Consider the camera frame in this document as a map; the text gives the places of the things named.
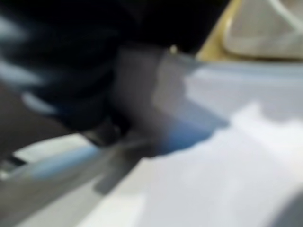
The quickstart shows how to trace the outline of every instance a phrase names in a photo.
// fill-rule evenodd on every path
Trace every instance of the black sleeve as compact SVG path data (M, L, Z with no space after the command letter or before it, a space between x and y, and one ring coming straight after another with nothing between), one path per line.
M31 109L87 130L107 114L118 47L136 22L116 0L0 3L0 78Z

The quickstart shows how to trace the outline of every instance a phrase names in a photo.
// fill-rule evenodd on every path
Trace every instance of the yellow object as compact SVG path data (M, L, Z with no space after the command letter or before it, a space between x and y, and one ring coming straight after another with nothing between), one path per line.
M227 23L237 12L242 0L231 0L222 16L198 52L196 58L202 61L242 61L241 57L226 52L223 48L223 33Z

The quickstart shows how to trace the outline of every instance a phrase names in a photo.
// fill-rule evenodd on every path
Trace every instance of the white surface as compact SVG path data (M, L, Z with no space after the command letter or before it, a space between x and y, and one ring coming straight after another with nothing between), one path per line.
M77 227L268 226L302 189L303 156L269 149L276 145L270 137L287 137L291 125L265 143L248 135L241 118L278 127L250 109L234 119L243 130L231 127L193 148L143 160Z
M302 0L243 0L223 44L252 57L303 58Z
M140 67L136 73L121 67L117 92L143 131L162 133L164 143L178 144L189 133L209 137L143 160L77 227L274 222L302 190L302 67L200 64L166 55L153 74L150 56L133 53L122 65L129 61Z

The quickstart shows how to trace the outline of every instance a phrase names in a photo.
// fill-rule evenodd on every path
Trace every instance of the gray floor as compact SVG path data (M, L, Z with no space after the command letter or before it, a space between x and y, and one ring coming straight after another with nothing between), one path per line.
M59 123L28 110L16 94L0 84L0 160L31 143L68 133Z

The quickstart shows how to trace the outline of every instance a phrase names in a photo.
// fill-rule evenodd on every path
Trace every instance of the blurred object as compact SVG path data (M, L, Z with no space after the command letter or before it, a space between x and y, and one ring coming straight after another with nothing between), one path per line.
M227 23L223 45L243 56L302 59L302 15L302 0L243 0Z
M100 148L117 143L128 133L131 127L123 114L113 107L109 107L108 109L109 117L105 118L101 124L93 129L81 131L83 136Z
M302 70L126 48L116 104L133 126L159 136L158 157L121 181L147 150L122 141L59 178L6 181L0 226L268 226L302 189Z
M78 134L44 140L14 153L27 164L10 171L7 180L46 180L94 158L99 148Z
M27 166L30 164L88 146L91 146L91 144L79 134L61 136L28 145L15 151L2 161L0 165L0 180L11 178L11 175L15 174L15 170L20 172L20 169L23 169L26 171Z

